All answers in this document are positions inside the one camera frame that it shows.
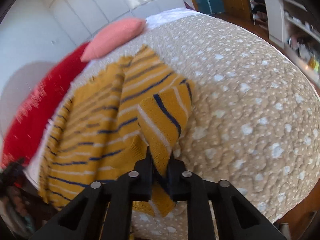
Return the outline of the white glossy wardrobe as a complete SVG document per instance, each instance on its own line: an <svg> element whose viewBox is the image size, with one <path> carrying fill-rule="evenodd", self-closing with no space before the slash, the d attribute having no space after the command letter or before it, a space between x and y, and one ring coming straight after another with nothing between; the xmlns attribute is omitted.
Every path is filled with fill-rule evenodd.
<svg viewBox="0 0 320 240"><path fill-rule="evenodd" d="M183 8L183 0L42 0L71 42L78 46L106 25L126 17L147 18Z"/></svg>

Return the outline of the yellow striped knit sweater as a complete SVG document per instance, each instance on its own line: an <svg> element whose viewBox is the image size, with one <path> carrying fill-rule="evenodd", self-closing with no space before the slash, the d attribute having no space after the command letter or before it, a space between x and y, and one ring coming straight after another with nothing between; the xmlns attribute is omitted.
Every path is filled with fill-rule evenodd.
<svg viewBox="0 0 320 240"><path fill-rule="evenodd" d="M108 64L58 111L40 166L40 197L60 210L92 182L132 171L147 153L165 177L193 88L146 45Z"/></svg>

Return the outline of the white shelf unit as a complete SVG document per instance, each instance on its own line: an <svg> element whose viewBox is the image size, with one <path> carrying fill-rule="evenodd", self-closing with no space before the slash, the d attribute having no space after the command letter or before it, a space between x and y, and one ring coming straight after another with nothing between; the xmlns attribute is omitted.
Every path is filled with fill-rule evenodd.
<svg viewBox="0 0 320 240"><path fill-rule="evenodd" d="M319 32L313 28L312 15L294 0L264 1L268 38L319 86Z"/></svg>

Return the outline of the beige spotted quilt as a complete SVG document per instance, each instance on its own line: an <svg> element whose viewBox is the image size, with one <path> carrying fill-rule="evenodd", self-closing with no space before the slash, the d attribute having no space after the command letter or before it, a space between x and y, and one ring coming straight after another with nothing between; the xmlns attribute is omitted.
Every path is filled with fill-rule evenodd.
<svg viewBox="0 0 320 240"><path fill-rule="evenodd" d="M65 101L108 64L144 45L194 84L191 115L171 153L176 159L205 180L230 181L271 222L308 196L319 180L316 90L270 44L203 14L150 24L147 32L89 61L56 110L42 158Z"/></svg>

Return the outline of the long red pillow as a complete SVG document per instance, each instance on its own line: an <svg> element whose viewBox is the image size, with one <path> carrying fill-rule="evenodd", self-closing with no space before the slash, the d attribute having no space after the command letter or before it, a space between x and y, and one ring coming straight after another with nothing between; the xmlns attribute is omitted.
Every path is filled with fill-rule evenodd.
<svg viewBox="0 0 320 240"><path fill-rule="evenodd" d="M4 137L1 168L24 158L28 164L36 153L48 120L69 90L71 82L83 71L81 62L88 43L85 42L46 73L20 104Z"/></svg>

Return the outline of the pink cushion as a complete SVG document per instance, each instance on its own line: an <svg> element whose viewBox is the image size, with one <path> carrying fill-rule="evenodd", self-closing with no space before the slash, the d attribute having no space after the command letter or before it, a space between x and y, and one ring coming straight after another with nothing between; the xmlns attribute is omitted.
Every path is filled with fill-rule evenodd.
<svg viewBox="0 0 320 240"><path fill-rule="evenodd" d="M124 18L107 25L89 42L81 61L89 62L109 54L138 36L145 26L146 20L141 18Z"/></svg>

